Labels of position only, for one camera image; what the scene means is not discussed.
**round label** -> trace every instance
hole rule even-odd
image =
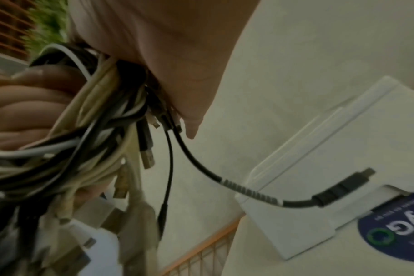
[[[362,238],[389,256],[414,261],[414,194],[358,221]]]

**green plant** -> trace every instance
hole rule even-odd
[[[30,58],[38,56],[46,45],[65,40],[67,0],[35,0],[29,17],[34,28],[28,29],[22,39]]]

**purple label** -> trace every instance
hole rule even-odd
[[[414,194],[361,218],[358,230],[378,251],[414,262]]]

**green circle logo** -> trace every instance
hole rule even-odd
[[[375,246],[388,246],[395,241],[395,234],[386,228],[374,228],[369,230],[366,238]]]

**metal grid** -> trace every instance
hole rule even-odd
[[[215,234],[162,272],[162,276],[220,276],[239,221]]]
[[[27,59],[22,36],[33,24],[28,9],[34,6],[32,0],[0,0],[0,53],[21,60]]]

